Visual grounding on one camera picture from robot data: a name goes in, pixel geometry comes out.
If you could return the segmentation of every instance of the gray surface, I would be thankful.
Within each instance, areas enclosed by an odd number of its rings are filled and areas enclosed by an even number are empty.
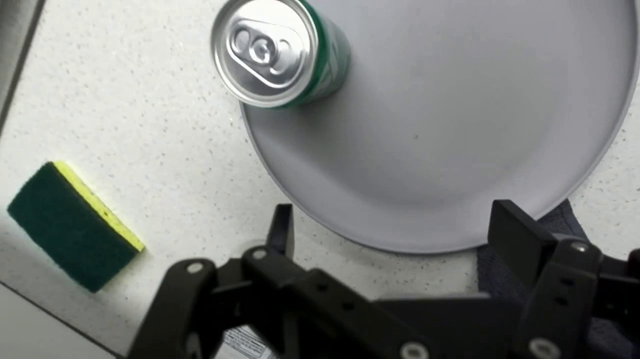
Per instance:
[[[352,44],[344,90],[245,110],[275,182],[359,243],[483,243],[490,203],[541,215],[612,142],[635,70],[631,0],[317,0]]]
[[[1,285],[0,333],[0,357],[7,359],[114,357]]]
[[[0,0],[0,132],[44,0]]]

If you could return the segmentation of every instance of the green scouring pad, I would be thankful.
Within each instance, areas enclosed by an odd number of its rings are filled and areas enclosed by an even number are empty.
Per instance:
[[[7,213],[82,287],[98,291],[143,243],[63,164],[47,162]]]

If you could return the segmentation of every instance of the table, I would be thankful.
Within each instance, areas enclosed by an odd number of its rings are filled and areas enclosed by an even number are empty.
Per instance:
[[[216,76],[208,34],[222,0],[50,0],[0,138],[0,207],[47,160],[66,160],[146,241],[99,293],[70,281],[0,211],[0,279],[116,353],[125,353],[167,265],[222,265],[262,243],[288,201],[256,158]],[[572,197],[613,255],[640,243],[640,114],[634,100],[597,172]],[[473,251],[394,255],[295,211],[295,261],[368,297],[475,289]]]

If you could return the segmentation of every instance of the aluminum can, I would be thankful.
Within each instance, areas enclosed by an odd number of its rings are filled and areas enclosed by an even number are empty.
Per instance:
[[[303,0],[229,0],[216,16],[212,54],[225,86],[254,108],[295,108],[344,84],[342,30]]]

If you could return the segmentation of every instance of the black mechanical part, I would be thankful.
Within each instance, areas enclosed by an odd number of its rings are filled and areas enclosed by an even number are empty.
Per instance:
[[[640,333],[638,253],[615,261],[588,241],[558,239],[511,201],[493,203],[487,239],[530,285],[523,305],[487,297],[372,303],[295,265],[292,227],[292,207],[277,205],[265,245],[219,269],[205,259],[175,263],[129,359],[208,359],[237,325],[250,325],[281,359],[591,357],[591,315],[634,339]]]

